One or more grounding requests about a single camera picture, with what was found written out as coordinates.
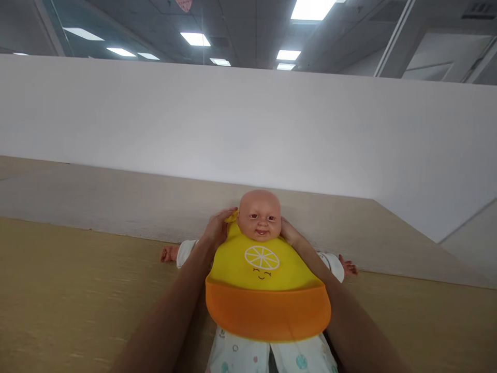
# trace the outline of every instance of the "white onesie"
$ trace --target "white onesie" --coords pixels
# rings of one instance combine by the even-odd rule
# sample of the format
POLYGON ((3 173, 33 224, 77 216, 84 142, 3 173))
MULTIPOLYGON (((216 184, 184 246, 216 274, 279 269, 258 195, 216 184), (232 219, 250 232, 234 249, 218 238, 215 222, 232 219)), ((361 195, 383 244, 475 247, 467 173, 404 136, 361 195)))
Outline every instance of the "white onesie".
MULTIPOLYGON (((176 265, 185 263, 196 240, 184 241, 178 251, 176 265)), ((338 258, 318 252, 319 257, 342 282, 344 269, 338 258)), ((266 343, 238 337, 217 327, 206 372, 269 373, 270 351, 279 373, 338 373, 337 363, 323 334, 290 343, 266 343)))

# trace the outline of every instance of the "doll hand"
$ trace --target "doll hand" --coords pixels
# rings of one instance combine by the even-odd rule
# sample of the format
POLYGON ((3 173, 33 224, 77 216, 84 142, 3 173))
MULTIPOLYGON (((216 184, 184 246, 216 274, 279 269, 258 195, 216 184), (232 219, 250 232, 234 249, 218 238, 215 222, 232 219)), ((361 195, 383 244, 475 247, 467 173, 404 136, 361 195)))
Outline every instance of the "doll hand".
POLYGON ((161 262, 175 262, 178 258, 179 246, 164 246, 160 253, 161 262))
POLYGON ((359 271, 352 261, 344 261, 341 255, 338 256, 338 260, 342 263, 343 270, 345 271, 345 277, 359 275, 359 271))

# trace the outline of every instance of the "lemon slice print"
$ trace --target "lemon slice print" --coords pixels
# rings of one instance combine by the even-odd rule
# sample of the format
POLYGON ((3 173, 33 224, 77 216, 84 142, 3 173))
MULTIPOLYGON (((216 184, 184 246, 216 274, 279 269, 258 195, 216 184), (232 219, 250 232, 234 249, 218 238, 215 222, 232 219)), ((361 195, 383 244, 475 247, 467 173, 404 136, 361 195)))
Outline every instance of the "lemon slice print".
POLYGON ((277 269, 280 260, 264 246, 252 246, 245 251, 245 260, 252 266, 260 269, 277 269))

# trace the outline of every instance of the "silicone bib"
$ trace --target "silicone bib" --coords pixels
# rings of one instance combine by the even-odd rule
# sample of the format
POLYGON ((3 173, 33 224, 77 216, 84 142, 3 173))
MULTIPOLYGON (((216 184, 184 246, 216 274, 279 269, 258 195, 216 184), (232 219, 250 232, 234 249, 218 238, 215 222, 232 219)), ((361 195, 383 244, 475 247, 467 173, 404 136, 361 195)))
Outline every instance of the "silicone bib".
POLYGON ((206 303, 221 328, 266 342, 314 337, 331 318, 325 285, 295 250, 282 238, 251 240, 236 221, 207 276, 206 303))

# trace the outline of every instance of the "patterned pants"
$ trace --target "patterned pants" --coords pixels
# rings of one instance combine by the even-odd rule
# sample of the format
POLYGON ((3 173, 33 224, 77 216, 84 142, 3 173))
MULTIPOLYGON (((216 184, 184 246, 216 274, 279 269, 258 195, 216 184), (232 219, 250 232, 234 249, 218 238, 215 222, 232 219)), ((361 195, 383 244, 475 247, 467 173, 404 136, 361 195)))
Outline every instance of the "patterned pants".
POLYGON ((217 328, 207 373, 269 373, 270 350, 279 373, 338 373, 326 339, 319 336, 292 343, 257 342, 217 328))

